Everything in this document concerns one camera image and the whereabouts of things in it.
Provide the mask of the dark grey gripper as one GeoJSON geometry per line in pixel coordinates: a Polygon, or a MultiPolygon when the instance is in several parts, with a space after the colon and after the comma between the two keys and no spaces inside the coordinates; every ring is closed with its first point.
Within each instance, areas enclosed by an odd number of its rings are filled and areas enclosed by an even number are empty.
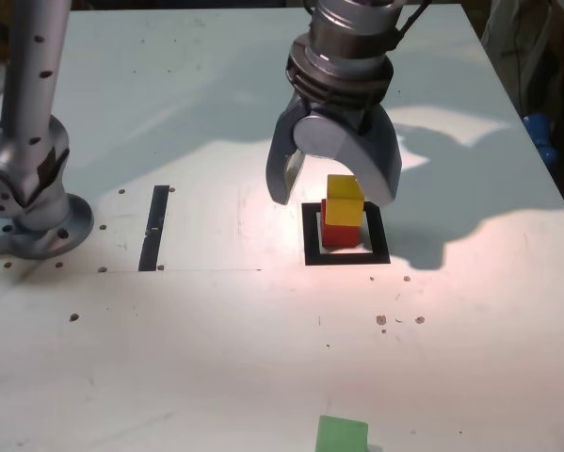
{"type": "Polygon", "coordinates": [[[394,201],[401,157],[380,104],[350,109],[294,93],[277,119],[266,161],[266,185],[275,203],[288,204],[305,154],[344,165],[376,206],[394,201]]]}

